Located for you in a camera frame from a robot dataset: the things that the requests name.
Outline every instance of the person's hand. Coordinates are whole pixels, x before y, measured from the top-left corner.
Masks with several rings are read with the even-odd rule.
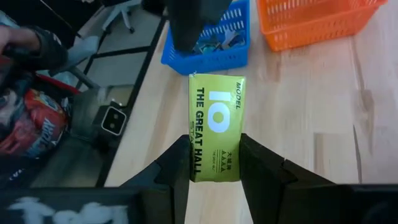
[[[11,30],[9,27],[0,26],[0,54],[4,50],[5,46],[11,41]]]
[[[40,40],[36,33],[27,28],[11,28],[0,25],[0,54],[7,44],[22,47],[31,52],[40,50]]]

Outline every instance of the person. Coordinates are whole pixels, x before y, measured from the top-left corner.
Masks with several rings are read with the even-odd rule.
[[[16,49],[23,49],[24,54],[18,55]],[[40,83],[35,71],[62,66],[68,53],[57,36],[47,30],[5,24],[0,24],[0,53],[0,67],[12,65],[10,70],[0,68],[0,77],[7,75],[1,72],[11,76],[0,83],[4,86],[0,89],[1,188],[2,180],[14,180],[26,170],[9,156],[39,159],[57,145],[67,127],[68,115],[60,106],[60,98],[53,97],[58,90]]]

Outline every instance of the chair leg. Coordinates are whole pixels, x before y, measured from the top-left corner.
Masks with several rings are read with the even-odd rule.
[[[109,15],[109,17],[106,19],[104,25],[102,26],[102,29],[107,32],[107,28],[110,25],[110,23],[114,20],[114,18],[116,18],[116,16],[118,16],[118,14],[120,13],[120,8],[115,7],[111,14]]]
[[[88,88],[99,88],[100,87],[97,83],[91,81],[82,71],[80,71],[76,67],[69,69],[69,72],[72,73],[72,75],[76,76],[77,79],[79,79]]]
[[[125,7],[121,9],[121,12],[123,16],[124,25],[126,25],[126,27],[130,30],[130,33],[132,34],[134,32],[134,28],[132,28],[130,25],[129,16],[127,14],[127,8]]]

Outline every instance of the red snack bag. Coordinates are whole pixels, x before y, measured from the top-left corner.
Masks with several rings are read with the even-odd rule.
[[[7,105],[0,108],[0,123],[13,126],[0,143],[0,155],[37,157],[51,150],[67,125],[64,111],[53,99],[36,90],[28,90],[21,101],[13,100],[14,95],[10,90]]]

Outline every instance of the items in basket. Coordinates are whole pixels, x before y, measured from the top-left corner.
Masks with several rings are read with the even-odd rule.
[[[245,45],[245,33],[241,31],[225,30],[224,35],[213,34],[209,39],[200,39],[193,48],[195,54],[208,54],[219,50],[228,50],[230,48],[240,47]]]

